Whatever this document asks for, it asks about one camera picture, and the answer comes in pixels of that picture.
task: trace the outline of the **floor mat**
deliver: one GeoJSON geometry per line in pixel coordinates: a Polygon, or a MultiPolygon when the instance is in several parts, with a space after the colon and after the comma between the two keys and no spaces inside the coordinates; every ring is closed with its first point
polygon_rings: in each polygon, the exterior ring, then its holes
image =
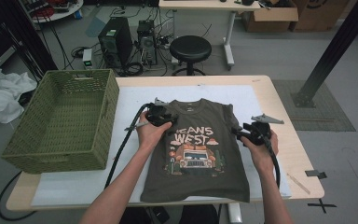
{"type": "Polygon", "coordinates": [[[292,94],[297,93],[305,81],[272,80],[284,108],[297,131],[356,132],[338,102],[325,84],[312,101],[315,107],[296,107],[292,94]]]}

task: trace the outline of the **graphic print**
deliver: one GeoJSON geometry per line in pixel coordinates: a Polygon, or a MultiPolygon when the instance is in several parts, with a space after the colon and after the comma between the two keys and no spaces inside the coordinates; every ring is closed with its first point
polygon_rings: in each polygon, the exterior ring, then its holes
{"type": "Polygon", "coordinates": [[[224,173],[221,147],[211,127],[176,130],[168,150],[166,170],[170,175],[211,175],[224,173]]]}

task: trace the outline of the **dark gray t-shirt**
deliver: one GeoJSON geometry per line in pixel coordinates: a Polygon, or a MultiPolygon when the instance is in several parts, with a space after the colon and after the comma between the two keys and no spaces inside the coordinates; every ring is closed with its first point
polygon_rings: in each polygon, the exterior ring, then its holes
{"type": "Polygon", "coordinates": [[[172,101],[166,108],[179,119],[153,151],[141,201],[165,203],[188,196],[211,196],[249,202],[232,105],[201,99],[172,101]]]}

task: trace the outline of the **stool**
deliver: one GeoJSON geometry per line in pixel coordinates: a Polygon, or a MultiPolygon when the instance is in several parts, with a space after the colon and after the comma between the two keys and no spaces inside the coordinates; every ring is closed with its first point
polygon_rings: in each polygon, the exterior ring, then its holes
{"type": "Polygon", "coordinates": [[[205,61],[211,55],[211,52],[211,44],[202,37],[184,35],[174,39],[170,45],[170,53],[180,63],[187,63],[187,67],[176,70],[172,75],[176,76],[177,73],[186,70],[188,76],[195,76],[194,72],[199,72],[205,76],[205,73],[194,68],[193,64],[205,61]]]}

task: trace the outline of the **hand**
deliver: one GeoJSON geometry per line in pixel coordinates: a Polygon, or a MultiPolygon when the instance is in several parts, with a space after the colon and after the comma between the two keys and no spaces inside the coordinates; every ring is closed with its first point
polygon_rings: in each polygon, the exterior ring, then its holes
{"type": "MultiPolygon", "coordinates": [[[[147,119],[145,117],[146,112],[143,112],[139,118],[139,122],[146,122],[147,119]]],[[[146,124],[142,127],[136,129],[139,138],[139,148],[140,150],[148,150],[149,153],[153,151],[155,146],[157,145],[159,139],[162,134],[169,128],[171,128],[172,124],[167,122],[159,127],[154,126],[153,124],[146,124]]]]}
{"type": "MultiPolygon", "coordinates": [[[[274,169],[274,164],[272,163],[272,159],[269,155],[269,151],[267,150],[265,145],[256,146],[249,139],[245,137],[241,137],[241,141],[249,148],[252,155],[252,161],[255,165],[255,169],[257,172],[262,175],[265,173],[272,173],[274,169]]],[[[272,150],[275,155],[278,154],[278,135],[271,130],[271,141],[272,150]]]]}

